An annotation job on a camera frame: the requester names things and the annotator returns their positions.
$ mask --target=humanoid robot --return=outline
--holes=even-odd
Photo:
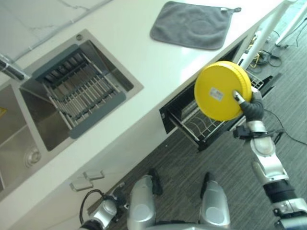
[[[289,183],[282,163],[275,153],[271,133],[262,122],[264,108],[260,92],[253,93],[251,102],[246,102],[236,91],[234,100],[246,117],[246,127],[238,126],[234,136],[245,140],[244,150],[252,156],[252,169],[268,196],[274,215],[280,217],[275,223],[277,230],[307,230],[307,204],[296,196]],[[222,230],[231,229],[226,195],[211,173],[205,175],[201,188],[201,209],[198,223],[156,222],[154,195],[161,195],[162,188],[154,169],[137,181],[132,189],[128,208],[129,230]],[[105,200],[81,230],[103,230],[116,215],[116,198]]]

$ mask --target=white countertop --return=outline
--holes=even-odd
[[[251,27],[282,2],[259,0],[256,4],[246,0],[178,1],[241,7],[242,11],[234,13],[224,46],[219,50],[208,51],[170,45],[150,38],[149,31],[167,0],[113,0],[18,61],[25,68],[63,41],[87,29],[144,88],[1,201],[1,229],[10,227],[149,111],[166,98],[170,99],[187,85],[187,81],[191,81],[196,72],[224,55],[247,35]],[[38,184],[44,186],[33,193]]]

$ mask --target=white pole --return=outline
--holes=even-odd
[[[267,23],[266,27],[262,29],[261,34],[256,39],[254,45],[248,51],[248,54],[246,55],[246,57],[243,59],[242,63],[240,64],[242,68],[247,69],[249,67],[254,57],[259,52],[259,50],[263,47],[268,36],[270,35],[270,33],[273,31],[273,29],[279,22],[280,18],[286,12],[288,7],[294,2],[296,2],[296,0],[284,0],[282,5],[269,17],[268,19],[269,22]]]
[[[277,46],[279,46],[281,41],[286,36],[288,36],[289,33],[291,33],[294,30],[296,25],[303,19],[303,17],[305,16],[306,13],[307,13],[307,1],[305,2],[303,7],[301,8],[301,10],[297,13],[297,15],[294,17],[294,19],[289,23],[287,28],[283,31],[283,33],[280,35],[280,37],[277,39],[277,41],[275,42],[275,44]]]

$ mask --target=cabinet handle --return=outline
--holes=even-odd
[[[103,171],[86,171],[83,173],[84,177],[89,181],[103,179],[105,177]]]
[[[82,177],[72,181],[69,186],[71,187],[72,191],[79,192],[89,188],[93,188],[94,184],[91,181],[86,180],[84,177]]]

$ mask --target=gray towel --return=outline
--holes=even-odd
[[[233,12],[223,7],[210,7],[167,2],[151,31],[151,38],[180,46],[219,49],[223,46]]]

